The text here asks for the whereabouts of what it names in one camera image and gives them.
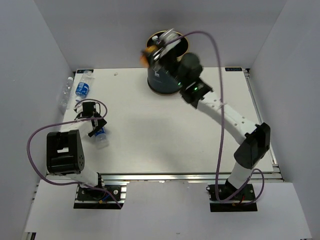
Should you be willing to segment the pepsi label clear bottle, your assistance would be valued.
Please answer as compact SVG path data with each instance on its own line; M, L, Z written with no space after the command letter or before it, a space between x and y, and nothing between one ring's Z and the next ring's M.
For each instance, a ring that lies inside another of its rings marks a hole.
M105 128L102 127L95 134L95 146L97 149L103 149L109 146L109 140L105 131Z

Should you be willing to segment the small orange juice bottle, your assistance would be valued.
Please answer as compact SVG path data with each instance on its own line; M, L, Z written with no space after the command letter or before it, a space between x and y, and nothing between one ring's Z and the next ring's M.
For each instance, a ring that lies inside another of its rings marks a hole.
M140 63L143 67L149 68L154 63L154 53L158 50L156 45L149 46L141 51Z

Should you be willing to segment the clear bottle blue label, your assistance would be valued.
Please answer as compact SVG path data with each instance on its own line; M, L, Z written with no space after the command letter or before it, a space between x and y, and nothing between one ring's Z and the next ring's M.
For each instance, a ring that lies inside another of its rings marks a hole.
M157 35L154 35L151 39L152 39L153 43L156 45L161 42L161 40L159 39L159 37Z

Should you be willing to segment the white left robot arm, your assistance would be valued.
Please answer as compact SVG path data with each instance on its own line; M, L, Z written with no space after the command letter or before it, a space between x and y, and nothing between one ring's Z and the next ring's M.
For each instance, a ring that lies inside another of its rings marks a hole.
M99 200L105 196L106 187L101 175L85 164L82 145L84 137L93 137L99 149L109 142L105 132L107 121L101 116L101 104L97 101L83 101L75 107L75 122L60 131L50 132L46 137L46 167L50 174L65 176L88 185L88 193Z

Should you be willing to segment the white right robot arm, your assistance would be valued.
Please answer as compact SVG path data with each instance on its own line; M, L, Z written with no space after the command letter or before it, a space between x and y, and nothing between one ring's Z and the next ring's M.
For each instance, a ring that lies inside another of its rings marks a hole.
M196 110L211 117L221 126L220 139L228 132L238 143L234 153L235 165L222 188L215 187L217 201L236 200L244 193L258 162L270 149L271 128L266 123L257 124L235 111L217 96L213 88L200 77L203 67L198 56L186 53L177 60L172 50L155 45L142 51L141 61L155 70L163 69L177 83L183 100Z

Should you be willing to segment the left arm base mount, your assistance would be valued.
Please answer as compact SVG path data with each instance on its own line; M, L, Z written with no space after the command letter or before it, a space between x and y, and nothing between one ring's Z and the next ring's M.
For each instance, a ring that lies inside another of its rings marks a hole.
M127 192L126 182L105 182L104 188L113 195L121 207L124 205ZM120 210L120 207L109 193L82 186L78 186L76 189L73 208L82 210Z

